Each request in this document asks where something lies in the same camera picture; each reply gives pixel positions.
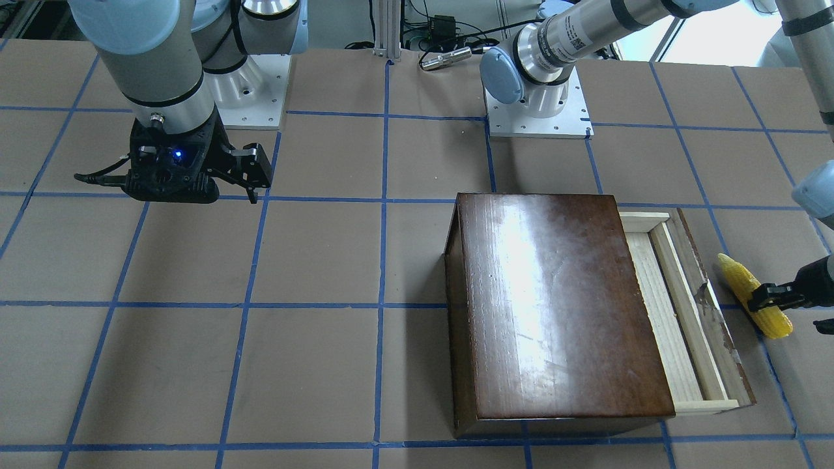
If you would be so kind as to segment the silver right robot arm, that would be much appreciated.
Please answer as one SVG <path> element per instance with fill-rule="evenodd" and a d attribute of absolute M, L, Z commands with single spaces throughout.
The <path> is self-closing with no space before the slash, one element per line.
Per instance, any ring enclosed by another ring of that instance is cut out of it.
<path fill-rule="evenodd" d="M 278 118 L 280 77 L 258 57 L 289 57 L 309 46 L 305 1 L 71 1 L 134 113 L 127 154 L 81 183 L 133 199 L 211 204 L 218 181 L 241 187 L 251 204 L 273 181 L 259 143 L 236 148 L 224 119 Z"/>

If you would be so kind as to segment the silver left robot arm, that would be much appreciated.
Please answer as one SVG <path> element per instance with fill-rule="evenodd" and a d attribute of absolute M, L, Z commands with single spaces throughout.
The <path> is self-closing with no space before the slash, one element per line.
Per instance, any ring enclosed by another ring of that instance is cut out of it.
<path fill-rule="evenodd" d="M 480 63 L 485 89 L 512 105 L 530 90 L 558 82 L 581 57 L 666 17 L 688 19 L 727 1 L 581 1 L 565 12 L 527 24 L 507 45 L 486 51 Z M 781 32 L 790 40 L 826 130 L 832 131 L 832 2 L 777 1 Z M 832 257 L 804 265 L 782 285 L 762 284 L 738 261 L 719 255 L 727 284 L 760 332 L 792 332 L 787 309 L 831 307 Z"/>

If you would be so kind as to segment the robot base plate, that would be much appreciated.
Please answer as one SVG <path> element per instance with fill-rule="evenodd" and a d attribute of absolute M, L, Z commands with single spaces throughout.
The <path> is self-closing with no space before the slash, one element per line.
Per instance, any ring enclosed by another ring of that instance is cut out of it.
<path fill-rule="evenodd" d="M 226 74 L 205 80 L 228 130 L 280 130 L 289 88 L 290 55 L 250 55 Z"/>

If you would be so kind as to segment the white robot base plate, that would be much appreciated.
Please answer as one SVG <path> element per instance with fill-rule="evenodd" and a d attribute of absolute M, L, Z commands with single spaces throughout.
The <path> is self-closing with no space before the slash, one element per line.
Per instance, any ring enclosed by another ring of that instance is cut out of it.
<path fill-rule="evenodd" d="M 575 66 L 561 83 L 531 84 L 507 66 L 482 72 L 489 133 L 497 137 L 589 139 L 595 134 Z"/>

